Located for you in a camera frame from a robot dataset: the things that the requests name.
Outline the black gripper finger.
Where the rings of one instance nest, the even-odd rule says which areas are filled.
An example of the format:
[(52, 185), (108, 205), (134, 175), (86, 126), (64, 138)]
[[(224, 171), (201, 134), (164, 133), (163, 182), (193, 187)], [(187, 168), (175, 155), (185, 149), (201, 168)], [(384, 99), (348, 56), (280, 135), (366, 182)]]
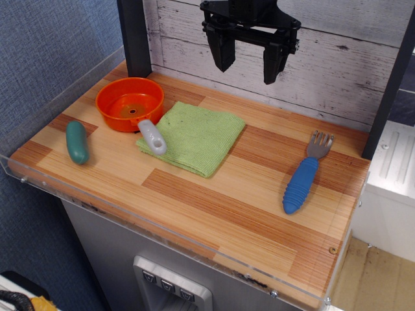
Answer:
[(208, 29), (207, 41), (215, 65), (224, 73), (235, 61), (235, 38), (232, 31)]
[(265, 46), (263, 52), (264, 83), (273, 84), (285, 68), (289, 55), (289, 41), (286, 37), (277, 37)]

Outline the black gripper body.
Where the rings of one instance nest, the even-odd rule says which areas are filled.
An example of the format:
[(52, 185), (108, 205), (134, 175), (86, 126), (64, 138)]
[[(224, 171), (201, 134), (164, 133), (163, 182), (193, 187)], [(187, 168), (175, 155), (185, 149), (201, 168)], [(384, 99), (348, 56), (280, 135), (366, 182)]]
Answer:
[(234, 51), (234, 41), (266, 47), (280, 43), (289, 54), (298, 50), (300, 21), (284, 13), (277, 1), (202, 1), (203, 31), (213, 54)]

